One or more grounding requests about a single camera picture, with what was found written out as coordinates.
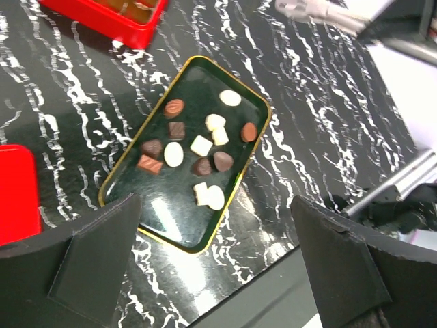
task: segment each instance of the gray metal bar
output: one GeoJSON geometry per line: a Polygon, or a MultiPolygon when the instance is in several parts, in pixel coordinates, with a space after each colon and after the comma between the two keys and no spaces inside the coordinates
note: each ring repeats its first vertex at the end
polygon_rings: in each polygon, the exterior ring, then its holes
{"type": "Polygon", "coordinates": [[[411,163],[403,169],[392,175],[385,182],[372,189],[366,196],[360,199],[357,203],[347,207],[343,213],[348,217],[353,217],[368,207],[387,187],[396,186],[403,200],[411,190],[417,185],[424,183],[431,172],[437,168],[437,156],[432,149],[426,150],[420,154],[411,163]]]}
{"type": "Polygon", "coordinates": [[[384,39],[381,42],[390,49],[437,66],[437,46],[417,44],[400,39],[384,39]]]}

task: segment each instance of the red lid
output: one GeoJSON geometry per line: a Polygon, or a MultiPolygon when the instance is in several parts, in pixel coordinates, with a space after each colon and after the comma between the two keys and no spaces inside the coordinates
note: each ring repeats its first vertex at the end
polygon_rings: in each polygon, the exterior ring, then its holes
{"type": "Polygon", "coordinates": [[[33,155],[20,145],[0,146],[0,245],[41,230],[33,155]]]}

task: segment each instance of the white surface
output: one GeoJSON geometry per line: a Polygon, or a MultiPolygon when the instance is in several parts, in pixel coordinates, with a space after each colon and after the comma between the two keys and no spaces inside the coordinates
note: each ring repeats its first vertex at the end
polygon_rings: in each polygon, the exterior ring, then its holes
{"type": "Polygon", "coordinates": [[[303,328],[323,328],[319,314],[317,313],[303,328]]]}
{"type": "Polygon", "coordinates": [[[410,241],[413,245],[437,251],[437,232],[416,230],[410,241]]]}
{"type": "MultiPolygon", "coordinates": [[[[391,0],[345,0],[350,10],[374,17],[391,0]]],[[[437,68],[382,46],[369,51],[419,148],[437,149],[437,68]]]]}

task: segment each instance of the milk chocolate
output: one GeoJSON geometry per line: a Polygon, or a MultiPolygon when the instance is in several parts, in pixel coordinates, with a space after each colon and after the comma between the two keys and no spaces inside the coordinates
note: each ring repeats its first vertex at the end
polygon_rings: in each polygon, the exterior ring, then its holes
{"type": "Polygon", "coordinates": [[[169,138],[171,140],[183,140],[185,138],[185,123],[170,122],[169,123],[169,138]]]}
{"type": "Polygon", "coordinates": [[[158,175],[163,167],[163,163],[147,155],[141,155],[137,167],[151,174],[158,175]]]}
{"type": "Polygon", "coordinates": [[[148,155],[153,159],[157,159],[159,154],[163,150],[163,145],[161,144],[161,141],[154,139],[141,144],[140,149],[144,155],[148,155]]]}
{"type": "Polygon", "coordinates": [[[164,115],[166,118],[175,118],[181,114],[184,109],[185,103],[183,100],[174,99],[169,101],[164,108],[164,115]]]}
{"type": "Polygon", "coordinates": [[[225,152],[216,152],[214,154],[214,164],[217,171],[226,172],[234,164],[234,159],[225,152]]]}
{"type": "Polygon", "coordinates": [[[193,165],[193,172],[197,176],[207,176],[211,174],[212,169],[210,161],[206,157],[198,159],[193,165]]]}
{"type": "Polygon", "coordinates": [[[254,125],[254,123],[246,123],[241,130],[241,139],[244,142],[252,142],[253,140],[257,139],[257,135],[257,127],[254,125]]]}

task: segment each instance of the black marble surface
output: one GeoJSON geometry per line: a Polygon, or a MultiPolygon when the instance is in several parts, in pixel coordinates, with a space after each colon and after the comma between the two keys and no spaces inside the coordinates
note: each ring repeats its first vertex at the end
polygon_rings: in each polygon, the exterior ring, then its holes
{"type": "Polygon", "coordinates": [[[297,244],[294,195],[360,195],[415,154],[368,52],[272,0],[171,0],[147,51],[36,0],[0,5],[0,142],[35,154],[48,227],[95,210],[100,185],[192,55],[215,59],[272,106],[272,121],[211,248],[138,233],[114,327],[185,327],[297,244]]]}

